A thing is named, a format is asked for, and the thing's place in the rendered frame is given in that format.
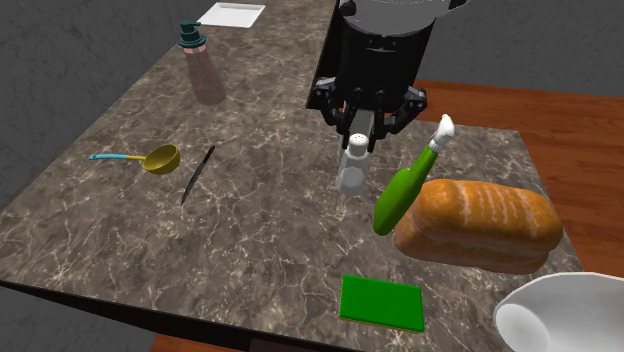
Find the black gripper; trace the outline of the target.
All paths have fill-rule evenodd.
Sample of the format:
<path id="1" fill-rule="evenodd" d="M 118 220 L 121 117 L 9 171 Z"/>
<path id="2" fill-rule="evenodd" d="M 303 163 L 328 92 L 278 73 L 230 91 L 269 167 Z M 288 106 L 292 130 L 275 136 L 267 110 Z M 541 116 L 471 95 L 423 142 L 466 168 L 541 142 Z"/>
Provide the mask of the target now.
<path id="1" fill-rule="evenodd" d="M 311 102 L 325 123 L 334 126 L 346 149 L 351 126 L 361 105 L 402 105 L 386 116 L 374 112 L 368 152 L 388 133 L 396 135 L 427 107 L 426 90 L 411 87 L 421 64 L 434 22 L 402 36 L 382 36 L 344 24 L 339 69 L 335 77 L 321 77 L 312 86 Z"/>

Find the white salt shaker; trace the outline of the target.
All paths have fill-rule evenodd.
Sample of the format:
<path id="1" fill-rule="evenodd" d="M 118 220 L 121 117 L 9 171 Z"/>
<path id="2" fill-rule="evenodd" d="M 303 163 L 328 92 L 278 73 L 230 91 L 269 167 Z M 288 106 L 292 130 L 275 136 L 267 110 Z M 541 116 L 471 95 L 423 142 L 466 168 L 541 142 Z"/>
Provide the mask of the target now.
<path id="1" fill-rule="evenodd" d="M 345 196 L 357 196 L 364 189 L 369 169 L 368 144 L 366 135 L 355 133 L 349 137 L 347 148 L 342 152 L 336 187 Z"/>

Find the brown bread loaf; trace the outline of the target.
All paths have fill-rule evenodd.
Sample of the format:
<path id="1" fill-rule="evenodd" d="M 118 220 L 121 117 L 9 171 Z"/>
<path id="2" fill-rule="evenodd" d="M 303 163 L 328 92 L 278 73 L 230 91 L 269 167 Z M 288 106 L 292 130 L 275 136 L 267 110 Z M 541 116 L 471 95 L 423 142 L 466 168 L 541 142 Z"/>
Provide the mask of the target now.
<path id="1" fill-rule="evenodd" d="M 395 245 L 421 261 L 527 275 L 563 238 L 552 203 L 530 190 L 495 183 L 426 182 L 395 227 Z"/>

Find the white square plate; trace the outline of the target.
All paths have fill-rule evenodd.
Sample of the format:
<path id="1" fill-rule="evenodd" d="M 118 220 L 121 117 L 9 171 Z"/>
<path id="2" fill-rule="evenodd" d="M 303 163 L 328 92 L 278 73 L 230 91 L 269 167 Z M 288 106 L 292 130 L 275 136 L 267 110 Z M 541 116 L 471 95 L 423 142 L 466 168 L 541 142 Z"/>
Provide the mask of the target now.
<path id="1" fill-rule="evenodd" d="M 265 5 L 216 2 L 198 22 L 202 26 L 251 28 Z"/>

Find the pink soap dispenser, teal pump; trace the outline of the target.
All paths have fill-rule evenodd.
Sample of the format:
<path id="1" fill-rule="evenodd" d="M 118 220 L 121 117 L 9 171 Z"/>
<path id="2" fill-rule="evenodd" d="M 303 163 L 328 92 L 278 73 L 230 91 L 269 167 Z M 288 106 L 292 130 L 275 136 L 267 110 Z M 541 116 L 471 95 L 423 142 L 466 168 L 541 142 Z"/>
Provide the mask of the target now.
<path id="1" fill-rule="evenodd" d="M 207 50 L 206 36 L 198 30 L 199 26 L 199 22 L 181 21 L 178 45 L 183 49 L 197 101 L 215 105 L 225 99 L 225 86 Z"/>

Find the black knife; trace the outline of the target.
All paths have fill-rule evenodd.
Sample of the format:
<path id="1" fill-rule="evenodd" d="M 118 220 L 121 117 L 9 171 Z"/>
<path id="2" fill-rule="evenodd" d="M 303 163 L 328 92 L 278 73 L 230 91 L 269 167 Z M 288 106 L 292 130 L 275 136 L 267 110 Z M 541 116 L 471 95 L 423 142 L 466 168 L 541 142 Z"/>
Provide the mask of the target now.
<path id="1" fill-rule="evenodd" d="M 207 164 L 207 162 L 208 162 L 209 158 L 211 157 L 212 153 L 214 152 L 215 148 L 216 148 L 216 145 L 212 145 L 209 148 L 209 150 L 207 151 L 207 153 L 204 156 L 203 160 L 200 162 L 200 164 L 197 166 L 196 170 L 194 171 L 191 179 L 189 180 L 187 186 L 185 187 L 183 196 L 181 198 L 181 203 L 180 203 L 181 206 L 185 203 L 187 197 L 189 196 L 193 186 L 197 182 L 197 179 L 199 178 L 200 174 L 202 173 L 203 168 Z"/>

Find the green flat board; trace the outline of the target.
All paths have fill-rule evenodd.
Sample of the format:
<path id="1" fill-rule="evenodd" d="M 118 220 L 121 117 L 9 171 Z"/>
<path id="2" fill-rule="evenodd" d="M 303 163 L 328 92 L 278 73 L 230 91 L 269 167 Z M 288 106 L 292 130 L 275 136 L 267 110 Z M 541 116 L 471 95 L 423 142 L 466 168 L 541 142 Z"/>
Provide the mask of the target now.
<path id="1" fill-rule="evenodd" d="M 344 275 L 339 317 L 344 320 L 415 333 L 424 331 L 421 288 Z"/>

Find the white bowl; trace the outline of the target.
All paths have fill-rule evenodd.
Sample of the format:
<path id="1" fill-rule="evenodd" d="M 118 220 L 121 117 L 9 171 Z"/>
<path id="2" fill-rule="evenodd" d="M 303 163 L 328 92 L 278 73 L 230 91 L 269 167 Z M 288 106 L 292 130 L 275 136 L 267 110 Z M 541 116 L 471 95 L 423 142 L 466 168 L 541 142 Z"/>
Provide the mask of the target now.
<path id="1" fill-rule="evenodd" d="M 624 278 L 544 275 L 501 300 L 493 318 L 514 352 L 624 352 Z"/>

